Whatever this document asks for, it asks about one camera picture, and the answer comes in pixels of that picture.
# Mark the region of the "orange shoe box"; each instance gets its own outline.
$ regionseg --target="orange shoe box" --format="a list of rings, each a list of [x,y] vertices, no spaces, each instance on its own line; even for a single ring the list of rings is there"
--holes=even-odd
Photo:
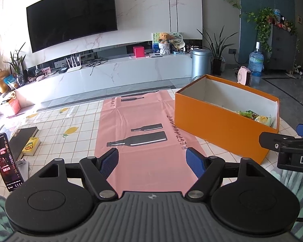
[[[261,164],[268,150],[262,132],[279,131],[278,98],[222,78],[205,75],[175,94],[175,125],[231,153]],[[234,111],[251,110],[271,117],[271,127]]]

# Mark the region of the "yellow tissue box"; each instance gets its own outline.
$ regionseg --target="yellow tissue box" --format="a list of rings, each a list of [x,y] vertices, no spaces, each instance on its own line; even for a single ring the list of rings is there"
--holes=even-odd
[[[29,138],[29,141],[22,150],[23,155],[34,155],[39,144],[40,139],[38,137]]]

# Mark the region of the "lemon print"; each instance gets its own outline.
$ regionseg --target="lemon print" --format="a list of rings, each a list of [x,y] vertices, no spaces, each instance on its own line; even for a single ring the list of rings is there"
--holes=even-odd
[[[33,118],[33,117],[35,117],[36,115],[38,115],[38,114],[35,113],[35,114],[32,114],[32,115],[28,115],[28,116],[26,116],[26,118]]]
[[[59,113],[61,114],[61,113],[65,112],[66,110],[68,110],[68,107],[62,108]]]
[[[64,132],[63,137],[66,138],[68,135],[75,133],[77,129],[78,127],[70,127]]]

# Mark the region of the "pink table runner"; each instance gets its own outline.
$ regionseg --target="pink table runner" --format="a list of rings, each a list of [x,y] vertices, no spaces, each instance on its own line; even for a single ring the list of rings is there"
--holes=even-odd
[[[166,90],[104,101],[95,156],[118,148],[119,164],[108,182],[119,196],[123,191],[185,194],[197,180],[185,150],[205,153],[195,136],[174,125],[174,105]]]

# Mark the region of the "teddy bear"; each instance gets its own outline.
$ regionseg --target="teddy bear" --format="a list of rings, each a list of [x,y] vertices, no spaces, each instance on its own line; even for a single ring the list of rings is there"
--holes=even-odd
[[[160,33],[158,41],[160,43],[168,43],[168,41],[171,39],[170,35],[168,33]]]

